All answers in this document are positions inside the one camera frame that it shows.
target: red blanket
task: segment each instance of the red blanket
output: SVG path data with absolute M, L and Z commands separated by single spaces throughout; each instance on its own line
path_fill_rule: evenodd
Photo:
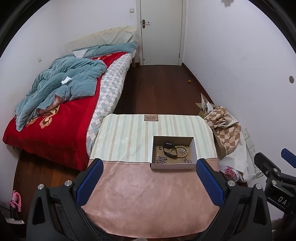
M 107 68 L 126 52 L 100 57 Z M 101 77 L 95 95 L 60 104 L 32 120 L 22 131 L 16 130 L 13 118 L 3 136 L 5 144 L 80 171 L 87 168 L 86 133 L 100 94 Z

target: baseboard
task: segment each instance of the baseboard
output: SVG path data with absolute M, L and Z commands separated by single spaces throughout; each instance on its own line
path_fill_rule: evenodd
M 190 76 L 192 77 L 192 79 L 194 80 L 194 82 L 198 85 L 199 89 L 201 90 L 202 94 L 207 98 L 207 100 L 214 104 L 214 102 L 212 101 L 211 97 L 208 95 L 208 93 L 205 91 L 205 89 L 203 88 L 203 86 L 200 84 L 200 82 L 198 81 L 198 79 L 195 77 L 195 75 L 190 71 L 190 69 L 188 69 L 188 67 L 182 63 L 182 66 L 187 70 L 187 72 L 190 74 Z

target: cardboard box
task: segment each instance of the cardboard box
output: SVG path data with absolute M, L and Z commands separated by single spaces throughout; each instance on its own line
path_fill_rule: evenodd
M 174 146 L 183 145 L 185 146 L 189 153 L 186 157 L 188 160 L 191 160 L 191 163 L 184 163 L 183 158 L 171 158 L 166 155 L 164 155 L 163 152 L 163 144 L 164 143 L 171 143 Z M 196 147 L 195 147 L 195 140 L 193 137 L 168 137 L 168 136 L 154 136 L 152 139 L 152 157 L 150 160 L 150 168 L 151 169 L 193 169 L 196 166 L 197 162 L 197 153 L 196 153 Z M 156 163 L 156 159 L 158 156 L 156 154 L 159 154 L 159 156 L 166 156 L 167 161 L 164 164 L 158 164 Z

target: pink hanger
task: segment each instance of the pink hanger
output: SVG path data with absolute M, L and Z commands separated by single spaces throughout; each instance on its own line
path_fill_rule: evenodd
M 22 211 L 22 199 L 16 190 L 13 191 L 12 200 L 9 203 L 13 209 L 16 209 L 17 207 L 19 213 Z

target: jewelry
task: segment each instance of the jewelry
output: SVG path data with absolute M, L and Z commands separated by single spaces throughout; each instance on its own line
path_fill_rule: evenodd
M 167 161 L 167 157 L 166 156 L 160 156 L 159 158 L 156 159 L 156 163 L 157 164 L 164 164 Z
M 177 158 L 178 157 L 177 149 L 172 143 L 166 142 L 165 144 L 163 144 L 163 153 L 166 156 L 171 157 L 171 158 Z
M 182 148 L 182 149 L 180 150 L 180 154 L 181 154 L 181 155 L 185 155 L 185 154 L 186 154 L 186 150 L 185 150 L 184 148 Z
M 182 159 L 185 163 L 191 163 L 190 160 L 188 160 L 186 157 Z
M 189 151 L 188 151 L 188 149 L 187 149 L 185 146 L 181 146 L 181 145 L 180 145 L 180 146 L 176 146 L 176 148 L 182 148 L 181 151 L 180 151 L 180 154 L 181 154 L 181 155 L 178 156 L 178 153 L 177 153 L 177 158 L 185 158 L 185 157 L 188 156 Z

